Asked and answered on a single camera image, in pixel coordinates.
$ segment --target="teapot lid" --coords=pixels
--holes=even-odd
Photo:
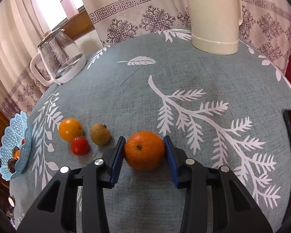
[[[56,30],[48,30],[42,35],[42,42],[38,45],[38,48],[40,48],[44,43],[50,40],[51,37],[53,37],[58,31],[64,31],[64,29],[57,28]]]

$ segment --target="orange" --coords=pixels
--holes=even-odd
[[[63,120],[59,125],[58,131],[61,138],[67,142],[71,142],[72,139],[83,134],[82,125],[73,118]]]
[[[160,165],[165,155],[165,144],[155,133],[140,131],[127,140],[124,153],[126,162],[133,169],[148,171]]]
[[[14,154],[14,158],[15,158],[16,160],[19,160],[19,152],[20,152],[20,150],[17,150],[17,151],[15,152],[15,154]]]

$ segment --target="electric kettle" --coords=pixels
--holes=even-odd
[[[187,0],[187,3],[193,46],[224,55],[238,51],[241,0]]]
[[[63,29],[48,31],[38,45],[38,53],[30,62],[33,75],[46,87],[57,83],[59,85],[70,81],[86,65],[84,53],[67,35]],[[36,69],[36,60],[42,59],[51,79],[45,80]]]

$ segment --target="teapot handle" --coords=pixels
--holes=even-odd
[[[241,0],[237,0],[237,4],[238,4],[238,25],[241,25],[243,21]]]
[[[46,87],[49,87],[54,83],[54,81],[51,79],[47,81],[46,79],[43,78],[43,76],[38,72],[35,66],[35,61],[37,60],[38,56],[40,56],[39,52],[33,57],[33,59],[30,62],[30,70],[32,74]]]

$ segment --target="curtain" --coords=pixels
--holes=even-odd
[[[82,0],[103,45],[190,26],[186,0]]]
[[[43,35],[31,0],[0,3],[0,109],[7,118],[30,114],[47,89],[31,74],[30,61]],[[39,64],[41,74],[49,75]]]
[[[82,1],[103,45],[190,26],[186,0]],[[242,0],[242,11],[240,34],[285,73],[291,54],[291,6],[287,0]]]

